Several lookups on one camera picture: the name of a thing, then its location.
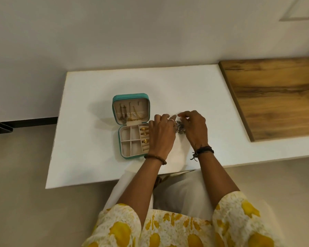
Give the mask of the person's right forearm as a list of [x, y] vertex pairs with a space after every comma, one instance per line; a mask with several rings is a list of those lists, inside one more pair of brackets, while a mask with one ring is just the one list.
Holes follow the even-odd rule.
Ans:
[[205, 146], [194, 152], [201, 167], [203, 180], [213, 209], [221, 199], [231, 192], [240, 191], [223, 166], [214, 156], [210, 146]]

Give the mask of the teal jewelry box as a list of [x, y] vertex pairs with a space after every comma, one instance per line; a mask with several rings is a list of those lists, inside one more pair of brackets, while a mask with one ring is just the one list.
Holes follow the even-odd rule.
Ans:
[[150, 100], [145, 93], [115, 95], [112, 111], [118, 130], [120, 154], [124, 159], [143, 157], [149, 150]]

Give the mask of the white trousers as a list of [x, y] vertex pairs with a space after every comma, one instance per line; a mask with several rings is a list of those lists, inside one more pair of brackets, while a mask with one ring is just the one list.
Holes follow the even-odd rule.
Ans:
[[169, 176], [162, 181], [152, 192], [147, 215], [153, 209], [211, 221], [214, 210], [201, 170]]

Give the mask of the person's left hand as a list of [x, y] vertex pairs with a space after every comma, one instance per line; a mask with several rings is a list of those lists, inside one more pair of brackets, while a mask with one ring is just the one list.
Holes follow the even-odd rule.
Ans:
[[146, 159], [155, 159], [166, 165], [166, 159], [171, 152], [176, 133], [171, 126], [153, 126], [153, 120], [149, 121], [149, 151]]

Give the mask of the yellow floral white top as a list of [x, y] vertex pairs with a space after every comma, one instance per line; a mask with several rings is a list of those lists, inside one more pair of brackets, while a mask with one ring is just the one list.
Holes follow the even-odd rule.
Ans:
[[241, 191], [225, 195], [212, 220], [149, 210], [143, 229], [136, 212], [119, 203], [99, 213], [82, 247], [286, 247]]

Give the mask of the brown wooden board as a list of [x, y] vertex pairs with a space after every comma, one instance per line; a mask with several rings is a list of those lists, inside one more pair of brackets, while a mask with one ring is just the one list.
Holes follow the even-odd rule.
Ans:
[[309, 57], [218, 66], [251, 142], [309, 136]]

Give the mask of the person's left forearm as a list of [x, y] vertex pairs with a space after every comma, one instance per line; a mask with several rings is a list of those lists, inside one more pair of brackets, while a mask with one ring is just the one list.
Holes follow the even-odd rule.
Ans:
[[124, 204], [131, 207], [140, 220], [143, 228], [152, 191], [162, 164], [155, 159], [145, 159], [144, 163], [133, 177], [127, 188], [117, 201], [117, 204]]

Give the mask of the silver beaded jewelry piece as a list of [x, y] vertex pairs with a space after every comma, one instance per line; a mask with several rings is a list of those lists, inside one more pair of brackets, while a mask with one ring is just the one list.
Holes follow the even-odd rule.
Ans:
[[175, 133], [177, 134], [180, 134], [180, 135], [186, 134], [185, 126], [183, 122], [180, 120], [176, 120], [174, 122], [174, 130], [175, 130]]

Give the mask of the person's right hand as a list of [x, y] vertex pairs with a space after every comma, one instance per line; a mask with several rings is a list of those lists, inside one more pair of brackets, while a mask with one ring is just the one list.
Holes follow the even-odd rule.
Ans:
[[200, 113], [199, 123], [184, 123], [184, 126], [186, 137], [195, 152], [202, 147], [209, 146], [206, 119]]

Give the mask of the black furniture base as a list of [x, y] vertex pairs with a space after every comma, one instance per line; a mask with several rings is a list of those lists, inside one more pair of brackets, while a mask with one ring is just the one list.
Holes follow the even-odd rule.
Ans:
[[15, 128], [57, 124], [58, 117], [0, 122], [0, 134], [12, 133]]

